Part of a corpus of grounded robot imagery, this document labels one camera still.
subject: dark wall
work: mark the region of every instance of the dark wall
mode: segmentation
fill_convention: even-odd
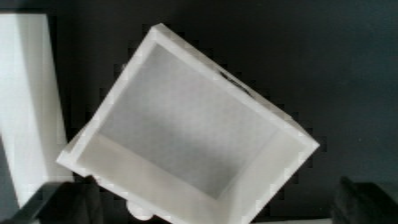
[[[259,217],[328,216],[340,175],[395,180],[398,1],[3,0],[0,8],[40,9],[52,16],[68,137],[95,111],[143,32],[163,22],[321,143]]]

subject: small white object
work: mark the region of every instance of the small white object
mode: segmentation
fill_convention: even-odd
[[[152,213],[131,201],[127,201],[125,204],[132,217],[141,221],[148,220],[152,218]]]
[[[40,185],[72,180],[56,164],[63,121],[45,16],[0,14],[0,137],[19,206]]]
[[[156,25],[58,163],[170,223],[246,224],[315,147],[285,113]]]

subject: white tray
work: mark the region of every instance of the white tray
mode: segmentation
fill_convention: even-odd
[[[248,223],[317,143],[159,24],[58,163],[170,223]]]

